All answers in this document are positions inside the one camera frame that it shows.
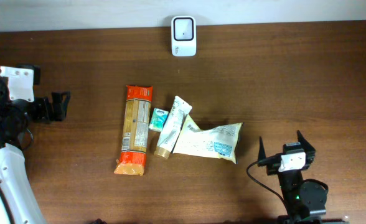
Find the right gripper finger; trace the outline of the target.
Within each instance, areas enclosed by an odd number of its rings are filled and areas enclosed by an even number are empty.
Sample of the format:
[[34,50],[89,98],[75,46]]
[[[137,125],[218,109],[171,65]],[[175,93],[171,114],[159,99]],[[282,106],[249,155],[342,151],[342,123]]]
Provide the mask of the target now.
[[300,130],[297,130],[298,141],[301,143],[306,154],[306,163],[311,164],[316,156],[315,148],[304,138]]
[[263,139],[261,136],[259,137],[259,145],[260,146],[258,151],[257,166],[261,167],[265,165],[263,161],[266,159],[266,152],[263,145]]

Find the pale yellow snack bag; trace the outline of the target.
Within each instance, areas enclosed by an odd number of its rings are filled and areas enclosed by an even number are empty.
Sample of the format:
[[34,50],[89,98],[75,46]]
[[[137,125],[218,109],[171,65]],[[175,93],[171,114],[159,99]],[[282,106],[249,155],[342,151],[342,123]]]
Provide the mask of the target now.
[[242,126],[243,123],[235,123],[202,130],[187,115],[172,153],[225,159],[237,164],[235,149]]

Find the orange spaghetti packet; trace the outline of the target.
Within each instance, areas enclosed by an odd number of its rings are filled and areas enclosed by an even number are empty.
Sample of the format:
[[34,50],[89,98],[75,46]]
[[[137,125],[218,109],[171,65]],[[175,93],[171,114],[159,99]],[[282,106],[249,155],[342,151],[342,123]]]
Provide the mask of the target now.
[[115,174],[144,174],[152,98],[151,86],[127,86],[121,152]]

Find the white cream tube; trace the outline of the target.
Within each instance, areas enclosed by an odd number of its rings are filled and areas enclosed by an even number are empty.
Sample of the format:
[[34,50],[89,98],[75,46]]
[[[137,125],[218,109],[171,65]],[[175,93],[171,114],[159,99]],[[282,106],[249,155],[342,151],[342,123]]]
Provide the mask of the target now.
[[159,135],[154,155],[168,159],[180,135],[186,116],[192,106],[179,96],[175,96],[172,108]]

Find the teal tissue pack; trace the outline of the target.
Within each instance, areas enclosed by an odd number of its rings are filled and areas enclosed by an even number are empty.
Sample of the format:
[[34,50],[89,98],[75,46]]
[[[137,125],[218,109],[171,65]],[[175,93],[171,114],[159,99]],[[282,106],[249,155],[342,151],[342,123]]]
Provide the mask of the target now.
[[156,131],[160,133],[163,130],[168,115],[169,115],[168,111],[155,108],[152,113],[148,128],[151,131]]

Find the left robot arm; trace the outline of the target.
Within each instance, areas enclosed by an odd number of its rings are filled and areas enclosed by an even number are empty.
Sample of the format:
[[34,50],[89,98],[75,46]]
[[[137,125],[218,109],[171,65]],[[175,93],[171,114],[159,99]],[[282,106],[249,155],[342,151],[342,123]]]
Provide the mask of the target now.
[[63,121],[70,92],[34,102],[11,101],[0,77],[0,223],[45,223],[27,178],[22,137],[30,122]]

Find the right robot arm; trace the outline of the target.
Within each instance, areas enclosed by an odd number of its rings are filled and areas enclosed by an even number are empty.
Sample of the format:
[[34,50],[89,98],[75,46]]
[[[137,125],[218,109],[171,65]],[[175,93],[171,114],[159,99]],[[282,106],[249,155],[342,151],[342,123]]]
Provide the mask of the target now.
[[282,153],[266,156],[262,138],[257,166],[265,166],[267,175],[277,175],[283,205],[287,214],[277,218],[278,223],[322,223],[326,214],[328,185],[304,179],[302,172],[308,170],[316,156],[315,148],[297,132],[298,140],[283,145]]

